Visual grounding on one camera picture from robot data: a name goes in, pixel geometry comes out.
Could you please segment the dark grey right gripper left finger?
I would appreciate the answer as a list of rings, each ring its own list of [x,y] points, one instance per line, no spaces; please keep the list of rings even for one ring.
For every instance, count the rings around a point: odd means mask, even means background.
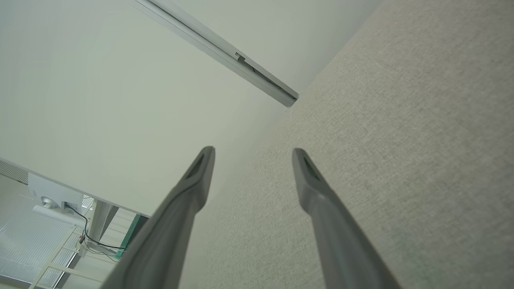
[[[215,148],[202,148],[130,243],[103,289],[179,287],[194,218],[207,202],[214,165]]]

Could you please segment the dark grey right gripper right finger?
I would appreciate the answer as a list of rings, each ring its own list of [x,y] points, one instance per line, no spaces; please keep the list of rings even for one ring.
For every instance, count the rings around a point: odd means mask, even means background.
[[[292,167],[299,203],[312,220],[326,288],[400,288],[305,150],[292,151]]]

